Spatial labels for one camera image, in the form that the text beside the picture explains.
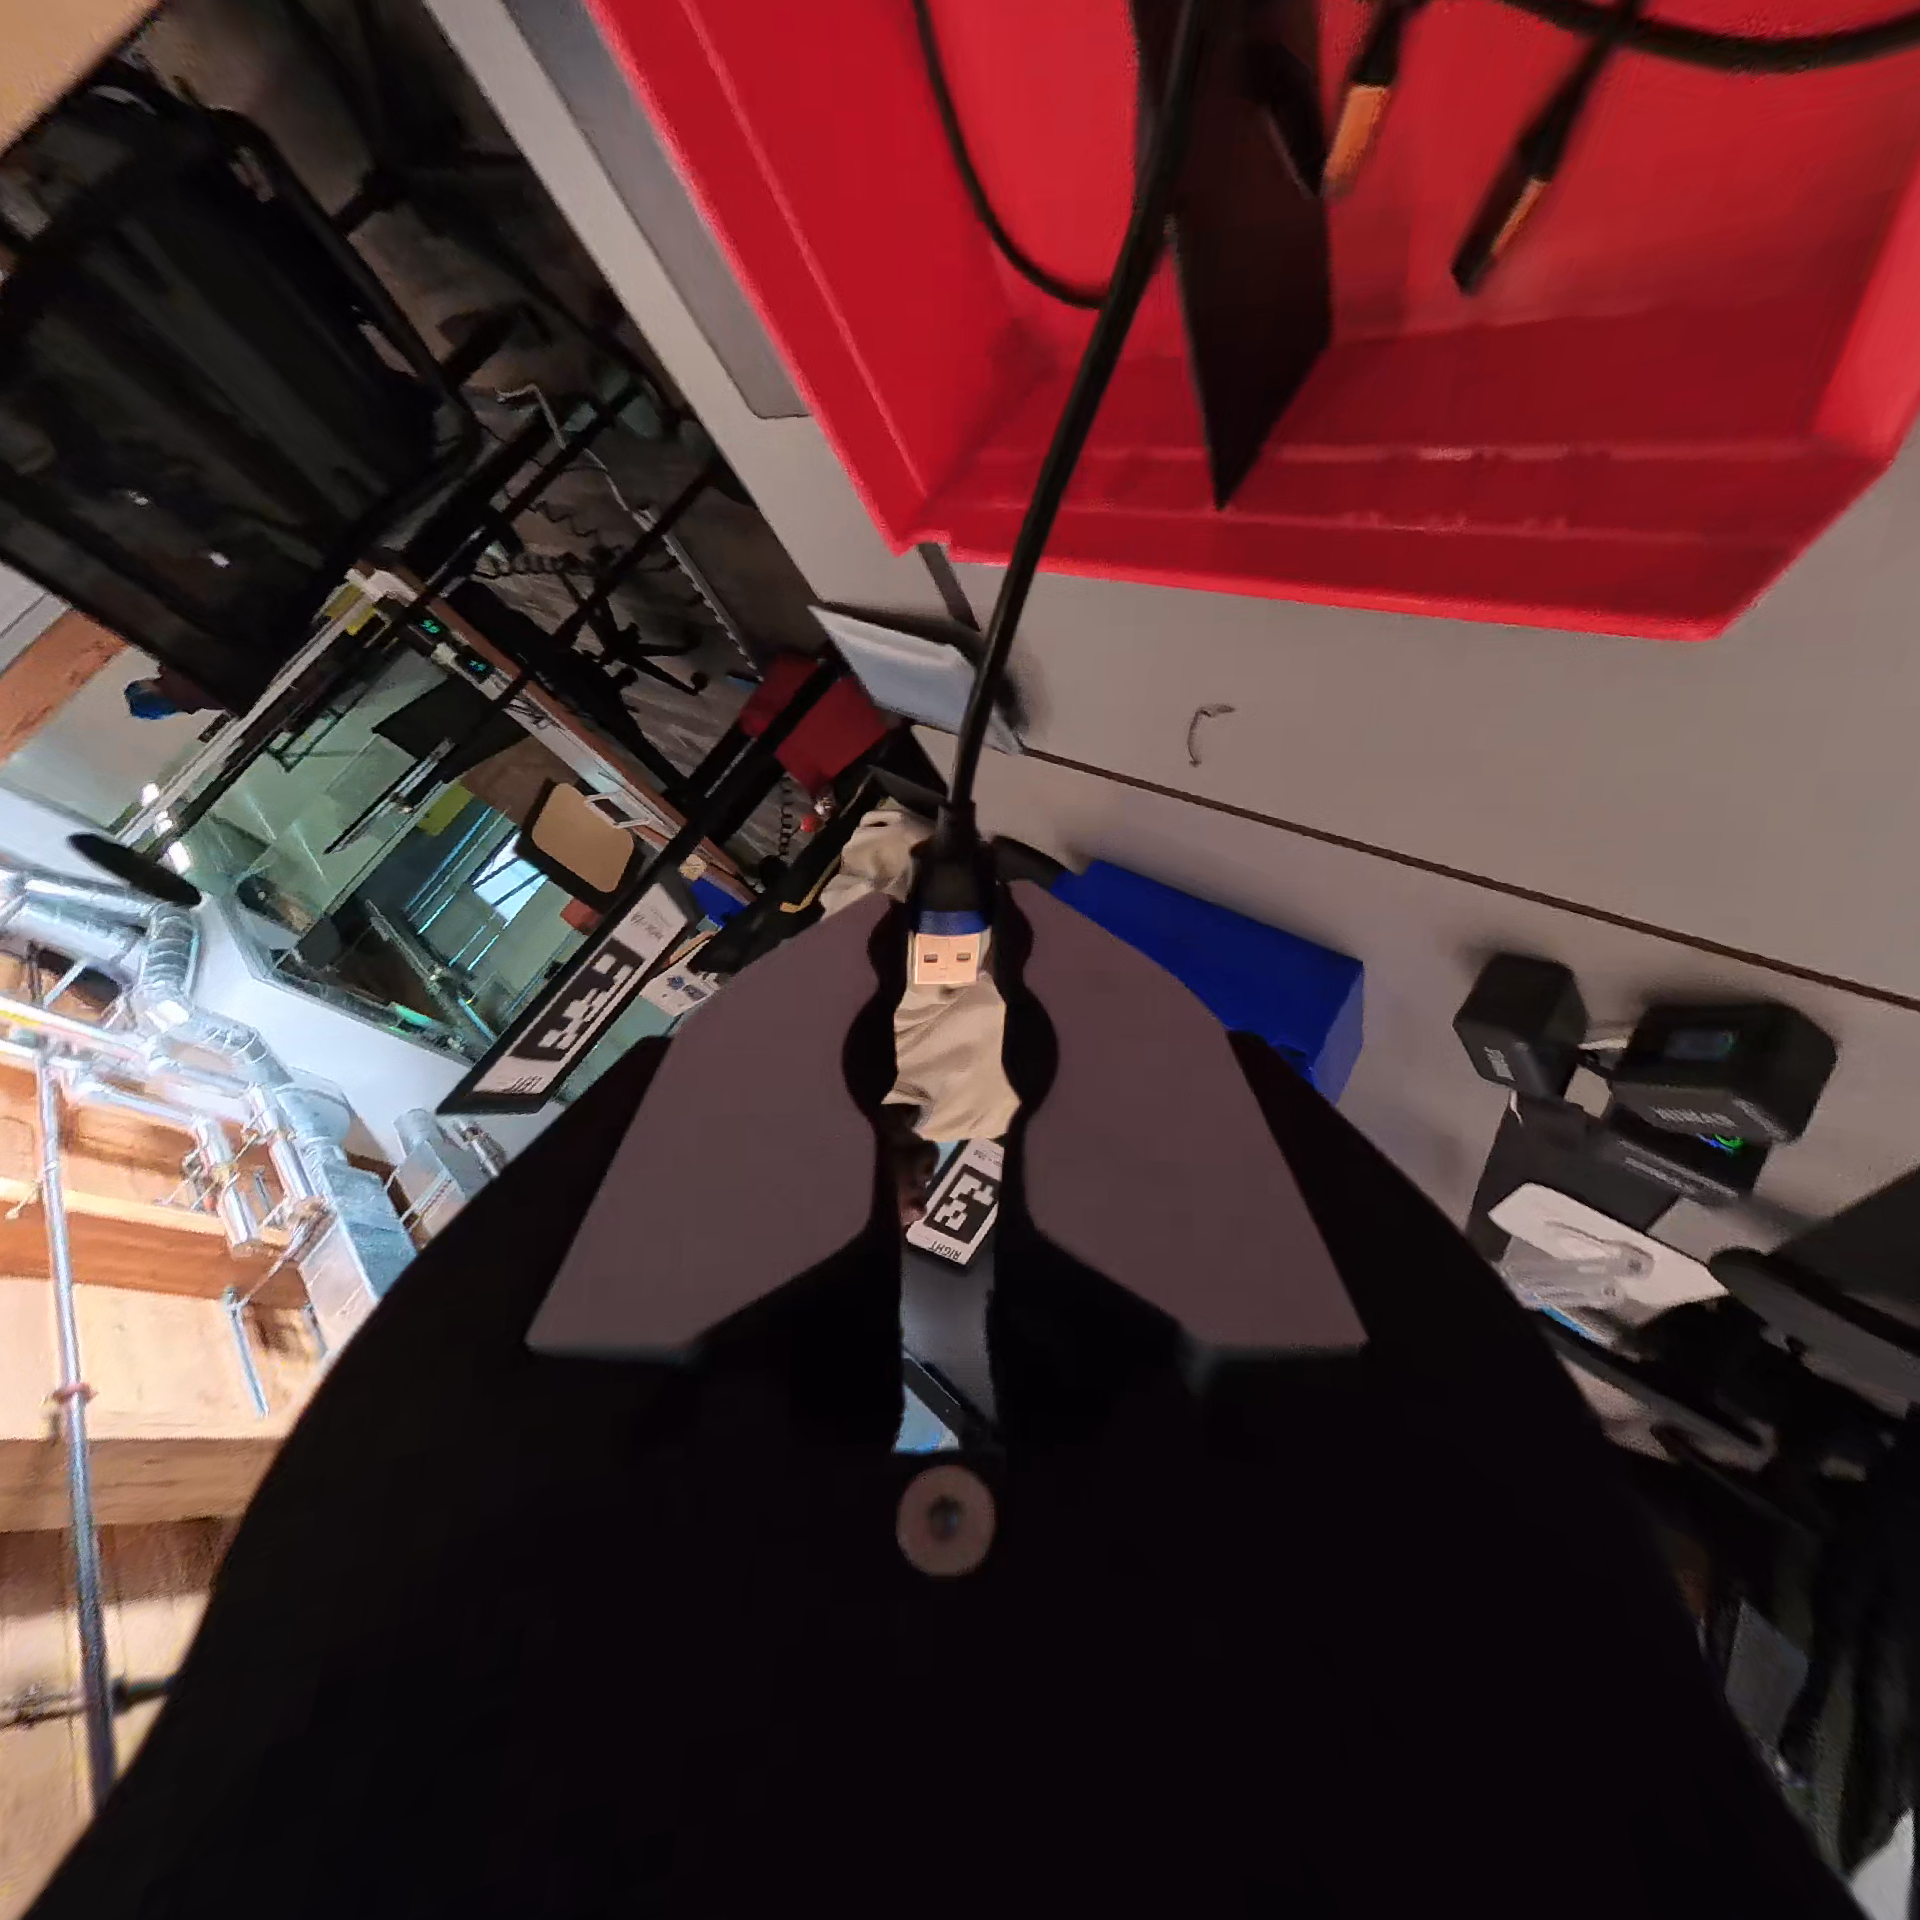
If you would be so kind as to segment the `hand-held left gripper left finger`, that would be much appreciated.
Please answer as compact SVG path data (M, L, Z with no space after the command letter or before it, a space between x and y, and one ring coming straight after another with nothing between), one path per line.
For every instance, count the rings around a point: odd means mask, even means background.
M901 1425L901 1245L866 1078L899 966L861 897L777 948L666 1041L556 1265L540 1359L691 1366L766 1386L808 1442L888 1453Z

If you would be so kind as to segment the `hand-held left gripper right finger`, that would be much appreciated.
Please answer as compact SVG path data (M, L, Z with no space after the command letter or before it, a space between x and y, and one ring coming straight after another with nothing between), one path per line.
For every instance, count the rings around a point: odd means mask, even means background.
M1218 1374L1346 1363L1360 1312L1228 1030L1036 884L1002 897L1009 1139L988 1300L1010 1450Z

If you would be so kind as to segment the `black cable blue plugs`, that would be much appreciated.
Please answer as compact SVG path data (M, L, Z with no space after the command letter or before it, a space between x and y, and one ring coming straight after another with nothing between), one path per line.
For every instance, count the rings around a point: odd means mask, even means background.
M992 604L980 662L973 673L966 709L955 734L948 794L923 842L914 889L908 896L912 928L907 958L912 986L969 986L980 975L987 958L996 878L992 856L977 837L973 805L977 762L987 753L996 695L1010 667L1010 651L1045 559L1045 546L1167 242L1173 191L1193 128L1193 100L1210 59L1213 15L1213 4L1180 6L1164 61L1164 83L1162 90L1148 100L1148 140L1138 159L1133 213L1115 253L1108 296L1100 304L1069 396L1047 442L1036 487L1023 513L1020 535Z

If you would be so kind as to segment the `red plastic bin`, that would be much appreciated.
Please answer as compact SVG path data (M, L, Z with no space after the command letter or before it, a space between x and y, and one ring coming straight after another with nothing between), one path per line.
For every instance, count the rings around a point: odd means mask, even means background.
M827 692L821 692L821 701L808 709L777 747L780 767L794 786L810 797L834 786L899 728L888 710L877 709L861 684L850 677L838 659L777 654L768 659L759 684L739 710L736 724L743 739L759 739L766 728L780 723L804 685L819 677L827 677Z
M1317 4L1330 133L1375 4ZM1646 4L1710 30L1915 4ZM930 4L1000 220L1104 287L1180 4ZM1006 564L1094 313L961 192L908 4L591 4L726 267L893 549ZM1580 45L1423 4L1326 203L1332 333L1226 510L1171 245L1045 567L1652 639L1721 633L1916 421L1916 52L1747 81L1608 64L1477 298L1451 257Z

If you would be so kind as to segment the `framed black white marker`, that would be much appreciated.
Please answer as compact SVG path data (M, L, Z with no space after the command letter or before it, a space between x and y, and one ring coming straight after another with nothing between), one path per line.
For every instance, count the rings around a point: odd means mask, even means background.
M703 906L677 870L666 870L626 906L612 906L505 1038L443 1097L436 1116L525 1116L558 1100L591 1046L640 997L651 969L700 918Z

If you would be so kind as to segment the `small black white marker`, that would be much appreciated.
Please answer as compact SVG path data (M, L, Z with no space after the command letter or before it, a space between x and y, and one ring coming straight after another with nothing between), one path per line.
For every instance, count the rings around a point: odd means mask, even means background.
M903 1231L912 1250L965 1269L984 1250L996 1223L1002 1144L958 1144L927 1188L923 1214Z

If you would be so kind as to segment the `blue plastic bin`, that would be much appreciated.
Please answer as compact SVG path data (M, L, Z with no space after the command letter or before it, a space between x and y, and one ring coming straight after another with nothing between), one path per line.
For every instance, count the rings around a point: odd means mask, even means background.
M1262 1038L1328 1103L1346 1092L1364 1046L1360 958L1104 859L1049 893L1159 964L1224 1028Z

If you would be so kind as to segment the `small black box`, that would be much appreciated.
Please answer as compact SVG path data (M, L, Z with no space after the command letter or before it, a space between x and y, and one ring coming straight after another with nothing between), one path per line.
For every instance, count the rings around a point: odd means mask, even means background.
M1586 1028L1576 975L1525 954L1488 957L1451 1017L1477 1078L1521 1100L1565 1100Z
M1784 1004L1649 1004L1611 1092L1666 1132L1779 1147L1810 1130L1837 1059L1832 1034Z

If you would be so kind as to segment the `tan square board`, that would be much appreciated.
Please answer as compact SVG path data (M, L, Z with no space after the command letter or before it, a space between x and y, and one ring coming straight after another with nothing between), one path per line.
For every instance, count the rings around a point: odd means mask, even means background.
M567 897L608 908L627 884L635 840L627 827L607 819L583 789L545 783L516 834L516 859Z

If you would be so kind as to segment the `black floor lamp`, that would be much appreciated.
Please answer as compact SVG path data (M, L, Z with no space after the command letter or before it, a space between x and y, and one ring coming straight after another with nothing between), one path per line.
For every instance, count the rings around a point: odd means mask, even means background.
M120 840L101 833L71 833L67 847L78 852L87 864L119 878L138 896L162 902L178 908L199 908L203 904L200 886L181 877L167 859L138 852Z

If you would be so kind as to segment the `black bin divider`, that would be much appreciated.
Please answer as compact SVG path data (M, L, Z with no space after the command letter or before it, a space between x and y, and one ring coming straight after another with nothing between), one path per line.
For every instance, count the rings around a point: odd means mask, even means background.
M1188 140L1162 195L1213 504L1226 510L1330 345L1313 4L1197 4Z

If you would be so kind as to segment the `silver air duct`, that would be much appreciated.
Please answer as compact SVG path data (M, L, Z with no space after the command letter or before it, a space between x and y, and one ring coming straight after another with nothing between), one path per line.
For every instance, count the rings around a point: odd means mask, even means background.
M188 1088L244 1116L280 1188L268 1220L290 1235L301 1282L323 1283L323 1316L372 1308L397 1283L416 1245L383 1183L350 1159L350 1103L301 1079L253 1026L200 1004L196 906L2 862L2 931L115 986L115 1026L68 1021L61 1046L91 1067Z

